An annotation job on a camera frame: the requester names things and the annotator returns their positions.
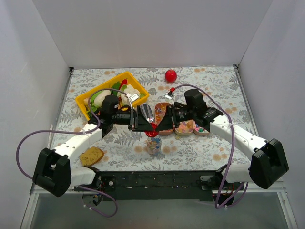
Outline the red jar lid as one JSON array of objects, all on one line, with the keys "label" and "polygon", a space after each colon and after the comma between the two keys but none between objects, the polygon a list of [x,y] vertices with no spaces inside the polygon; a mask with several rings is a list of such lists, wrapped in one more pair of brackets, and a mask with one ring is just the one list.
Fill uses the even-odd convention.
[{"label": "red jar lid", "polygon": [[153,127],[153,130],[145,131],[145,134],[150,138],[156,137],[159,134],[159,132],[156,131],[157,125],[155,123],[150,123],[150,125]]}]

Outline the metal scoop spoon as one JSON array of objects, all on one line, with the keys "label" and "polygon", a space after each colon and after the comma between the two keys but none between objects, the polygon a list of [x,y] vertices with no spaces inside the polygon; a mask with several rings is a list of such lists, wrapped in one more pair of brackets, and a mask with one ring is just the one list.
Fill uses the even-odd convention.
[{"label": "metal scoop spoon", "polygon": [[154,114],[152,112],[151,107],[144,103],[140,105],[140,110],[141,113],[143,114],[143,116],[145,117],[145,119],[149,122],[149,123],[154,123],[155,118],[154,118]]}]

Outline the tray of pale jelly candies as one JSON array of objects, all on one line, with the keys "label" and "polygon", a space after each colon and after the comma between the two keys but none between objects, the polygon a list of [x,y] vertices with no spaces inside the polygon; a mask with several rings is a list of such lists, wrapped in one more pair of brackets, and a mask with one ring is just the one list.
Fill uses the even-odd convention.
[{"label": "tray of pale jelly candies", "polygon": [[189,136],[194,130],[193,120],[180,122],[178,128],[175,128],[175,133],[179,136]]}]

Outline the tray of star candies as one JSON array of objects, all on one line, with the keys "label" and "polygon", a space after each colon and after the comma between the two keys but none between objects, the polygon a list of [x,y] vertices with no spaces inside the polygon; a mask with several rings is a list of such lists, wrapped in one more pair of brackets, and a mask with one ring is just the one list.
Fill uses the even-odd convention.
[{"label": "tray of star candies", "polygon": [[195,122],[193,122],[193,126],[194,126],[193,132],[194,132],[196,135],[207,136],[207,135],[210,134],[209,131],[207,131],[207,130],[204,129],[203,127],[200,127],[200,126],[197,125]]}]

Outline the clear glass jar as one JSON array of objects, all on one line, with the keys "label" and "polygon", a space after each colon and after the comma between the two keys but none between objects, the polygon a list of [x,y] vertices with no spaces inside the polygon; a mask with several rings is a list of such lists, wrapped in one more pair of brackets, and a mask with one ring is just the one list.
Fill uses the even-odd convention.
[{"label": "clear glass jar", "polygon": [[147,152],[150,155],[155,155],[159,153],[162,147],[161,138],[158,135],[155,137],[148,137],[146,146],[147,146]]}]

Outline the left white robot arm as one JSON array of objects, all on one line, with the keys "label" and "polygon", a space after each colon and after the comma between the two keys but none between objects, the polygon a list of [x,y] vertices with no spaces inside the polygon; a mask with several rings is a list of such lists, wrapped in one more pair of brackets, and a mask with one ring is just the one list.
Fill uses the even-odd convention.
[{"label": "left white robot arm", "polygon": [[102,140],[113,129],[114,124],[126,125],[135,132],[154,131],[140,108],[122,111],[118,109],[118,105],[118,97],[106,96],[100,115],[92,118],[77,135],[54,149],[43,149],[38,156],[33,183],[57,197],[62,196],[71,186],[86,185],[89,190],[98,190],[102,182],[96,176],[96,169],[72,169],[72,163],[93,144]]}]

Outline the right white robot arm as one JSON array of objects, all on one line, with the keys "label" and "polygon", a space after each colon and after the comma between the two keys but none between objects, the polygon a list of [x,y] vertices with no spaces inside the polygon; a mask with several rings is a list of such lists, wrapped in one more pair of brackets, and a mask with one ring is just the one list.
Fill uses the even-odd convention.
[{"label": "right white robot arm", "polygon": [[178,127],[182,122],[193,120],[208,132],[231,143],[250,160],[248,164],[227,163],[215,173],[215,182],[220,189],[228,189],[233,183],[253,182],[268,189],[289,170],[283,145],[277,139],[270,141],[230,123],[224,112],[208,107],[197,89],[184,93],[186,104],[178,102],[166,107],[166,112],[157,125],[157,131]]}]

